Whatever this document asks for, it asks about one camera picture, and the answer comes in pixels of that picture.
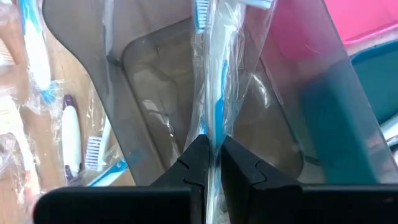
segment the blue toothbrush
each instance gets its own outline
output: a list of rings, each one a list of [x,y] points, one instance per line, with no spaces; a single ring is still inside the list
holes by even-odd
[[[212,0],[212,4],[214,5],[210,7],[216,7],[216,9],[210,9],[208,16],[208,19],[212,20],[208,21],[212,27],[209,30],[208,58],[205,64],[205,104],[207,124],[209,125],[207,135],[209,135],[213,154],[208,179],[206,222],[211,224],[218,222],[216,214],[221,203],[219,197],[221,192],[220,147],[226,135],[231,131],[228,130],[229,125],[234,123],[232,116],[225,118],[224,110],[227,106],[227,112],[234,113],[233,102],[229,100],[234,94],[234,90],[227,89],[227,82],[238,76],[237,68],[242,55],[238,55],[236,44],[241,35],[246,5],[269,9],[272,0],[220,0],[218,3]]]
[[[107,187],[119,178],[128,168],[126,160],[121,159],[87,184],[87,187]]]

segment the toothbrush head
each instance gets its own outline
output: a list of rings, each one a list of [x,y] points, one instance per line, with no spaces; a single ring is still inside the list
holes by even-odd
[[[87,140],[85,168],[87,170],[102,171],[103,156],[100,155],[101,137],[90,136]]]
[[[46,103],[52,103],[55,101],[55,93],[54,93],[55,86],[53,83],[50,84],[50,88],[46,90],[40,90],[41,95]]]
[[[207,9],[209,0],[195,0],[193,2],[193,23],[195,31],[201,34],[206,27]]]

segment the toothbrush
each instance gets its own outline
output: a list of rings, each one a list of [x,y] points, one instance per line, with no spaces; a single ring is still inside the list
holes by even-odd
[[[19,5],[29,68],[44,101],[51,103],[55,98],[51,87],[50,60],[37,3],[36,0],[19,0]]]
[[[111,138],[112,126],[108,117],[105,118],[105,125],[102,137],[90,136],[87,141],[85,167],[89,170],[101,172],[103,170],[105,150],[108,148]]]
[[[234,52],[243,26],[246,5],[269,9],[272,1],[260,0],[212,0],[213,8],[209,9],[209,34],[208,55],[206,59],[206,120],[208,135],[211,143],[213,157],[208,176],[208,196],[206,206],[206,222],[217,223],[215,214],[220,204],[219,194],[221,192],[221,170],[220,170],[220,147],[226,136],[224,118],[224,100],[226,94],[226,82],[237,76],[236,67],[239,66],[241,55]]]
[[[119,178],[128,169],[125,159],[117,161],[113,166],[106,169],[97,178],[87,184],[87,187],[107,187]]]
[[[62,155],[65,178],[69,183],[81,169],[81,142],[79,120],[75,100],[71,95],[63,97],[62,113]]]
[[[24,133],[24,124],[10,96],[1,97],[0,105],[0,135],[11,133],[19,144],[25,169],[24,196],[29,206],[32,206],[40,193],[40,184],[34,157]]]
[[[209,0],[194,0],[193,2],[193,25],[198,34],[205,31],[208,6]]]

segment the white toothbrush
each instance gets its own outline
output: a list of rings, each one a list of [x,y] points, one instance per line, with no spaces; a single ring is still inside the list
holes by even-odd
[[[65,178],[69,183],[81,169],[80,129],[75,100],[71,95],[63,97],[62,155]]]
[[[44,30],[36,0],[19,0],[22,28],[29,68],[43,99],[54,101],[51,87],[50,60],[45,46]]]
[[[105,119],[105,125],[102,138],[90,136],[87,141],[85,167],[88,170],[96,170],[101,172],[104,165],[105,151],[108,148],[109,139],[111,138],[112,126],[108,117]]]
[[[128,168],[126,160],[121,159],[87,184],[87,187],[107,187],[119,178]]]
[[[35,160],[17,106],[10,96],[3,96],[0,98],[0,135],[7,133],[13,134],[19,144],[25,170],[24,196],[28,204],[32,205],[40,193]]]
[[[220,194],[220,146],[224,140],[224,93],[231,49],[238,38],[243,24],[245,5],[237,0],[221,0],[218,3],[213,26],[208,38],[208,58],[206,61],[206,117],[209,124],[208,135],[213,151],[213,158],[208,177],[208,196],[206,206],[206,223],[216,223],[216,209]]]

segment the wooden surface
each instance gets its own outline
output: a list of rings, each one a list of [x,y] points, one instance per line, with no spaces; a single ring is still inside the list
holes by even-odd
[[[21,42],[23,44],[21,31],[16,29],[15,26],[9,27],[8,29],[6,33],[13,33],[14,36],[19,38],[16,44],[21,44]],[[101,127],[101,119],[95,121],[94,123],[96,123],[96,126],[92,127],[91,118],[87,116],[88,106],[90,105],[90,91],[92,91],[91,80],[86,70],[80,65],[77,59],[49,32],[47,32],[47,45],[49,48],[53,79],[63,80],[63,82],[60,82],[62,90],[58,92],[61,99],[63,94],[72,94],[78,105],[82,148],[85,149],[87,137],[89,135],[100,134],[99,130],[95,131],[94,129]],[[18,54],[18,62],[20,63],[0,76],[0,94],[5,86],[16,86],[17,93],[15,94],[15,98],[18,102],[21,102],[21,104],[25,104],[21,106],[21,116],[24,121],[25,133],[29,135],[33,145],[32,148],[37,155],[36,159],[41,186],[43,188],[43,193],[45,193],[65,185],[62,169],[63,164],[60,162],[58,156],[60,152],[60,142],[54,141],[56,134],[54,130],[60,130],[59,118],[61,111],[59,110],[60,107],[58,107],[57,110],[53,110],[52,114],[55,115],[52,116],[48,111],[41,111],[40,114],[33,112],[38,108],[39,104],[36,98],[30,96],[34,94],[37,95],[37,93],[29,88],[29,79],[25,72],[26,65],[23,63],[23,61],[25,61],[24,51],[17,51],[16,54]],[[98,96],[96,96],[95,99],[96,102],[99,103]],[[101,109],[101,107],[101,105],[95,106],[95,108],[99,109]],[[17,159],[21,158],[17,150],[14,151],[14,154]],[[28,214],[26,208],[21,206],[20,203],[22,201],[19,201],[17,198],[17,191],[22,189],[22,183],[19,184],[18,181],[16,181],[18,180],[17,174],[21,175],[21,172],[18,172],[19,170],[22,170],[21,164],[12,165],[7,169],[7,172],[0,177],[0,224],[21,223],[27,218],[26,216]],[[125,172],[122,177],[114,183],[114,185],[133,184],[134,182],[129,172]]]

